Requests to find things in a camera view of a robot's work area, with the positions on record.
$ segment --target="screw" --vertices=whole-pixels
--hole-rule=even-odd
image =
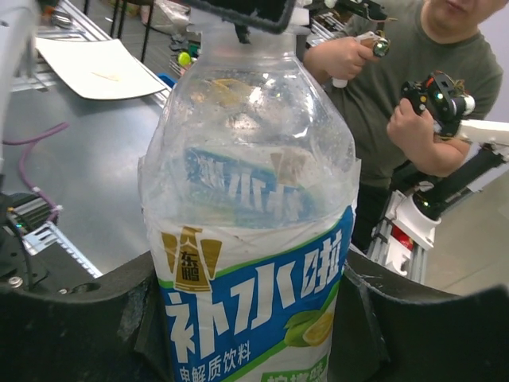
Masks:
[[[23,279],[19,276],[13,276],[9,279],[9,285],[11,285],[13,288],[19,288],[21,285],[23,285]]]

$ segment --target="metal bracket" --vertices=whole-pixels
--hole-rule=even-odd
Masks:
[[[395,226],[394,211],[405,199],[405,195],[400,192],[392,194],[385,219],[380,221],[375,228],[367,258],[398,275],[423,284],[428,258],[427,251],[416,242],[414,242],[414,248],[409,250],[392,236],[392,230]]]
[[[65,237],[62,231],[51,222],[47,222],[35,231],[25,235],[24,240],[26,249],[30,255],[36,255],[50,245],[57,243],[94,279],[103,275],[103,273],[97,269],[67,237]]]
[[[412,209],[412,207],[414,207],[414,202],[411,197],[406,197],[399,191],[395,191],[391,196],[386,217],[413,241],[429,251],[435,242],[435,225],[440,224],[440,221],[435,223],[428,219],[429,224],[418,224],[427,218],[422,216],[417,208]]]

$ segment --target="handheld controller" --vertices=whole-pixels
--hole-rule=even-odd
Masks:
[[[356,40],[368,48],[373,49],[375,57],[382,58],[389,53],[390,42],[383,37],[382,32],[367,32],[356,37]],[[347,80],[340,80],[338,78],[332,79],[332,84],[336,88],[344,88],[347,86]]]
[[[435,132],[442,138],[454,137],[460,129],[461,120],[476,107],[473,97],[457,81],[440,71],[432,72],[422,82],[405,82],[401,97],[412,103],[418,115],[429,109],[436,121]]]

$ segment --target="robotic arm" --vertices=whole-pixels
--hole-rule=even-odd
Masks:
[[[406,82],[402,98],[407,98],[417,114],[426,108],[435,119],[435,132],[443,139],[459,138],[477,142],[481,148],[449,177],[432,189],[418,190],[393,199],[393,223],[415,243],[429,250],[433,247],[434,229],[441,215],[462,194],[464,189],[489,170],[509,161],[509,123],[466,119],[476,106],[463,84],[443,72],[433,72],[422,82]]]
[[[0,2],[0,137],[3,137],[13,78],[23,59],[27,74],[33,74],[39,15],[40,8],[35,0]],[[0,145],[0,172],[2,165],[3,152]]]

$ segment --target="bottle label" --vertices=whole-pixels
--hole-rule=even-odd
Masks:
[[[276,230],[161,227],[164,251],[153,255],[175,381],[326,381],[352,208],[331,219]],[[302,243],[310,232],[321,233]]]
[[[303,154],[305,150],[272,150],[260,154],[265,161],[253,164],[235,155],[187,149],[190,198],[197,205],[206,203],[221,215],[229,215],[237,227],[263,228],[267,221],[298,224],[312,220],[319,214],[318,198],[297,182],[299,173],[313,173],[312,159]]]

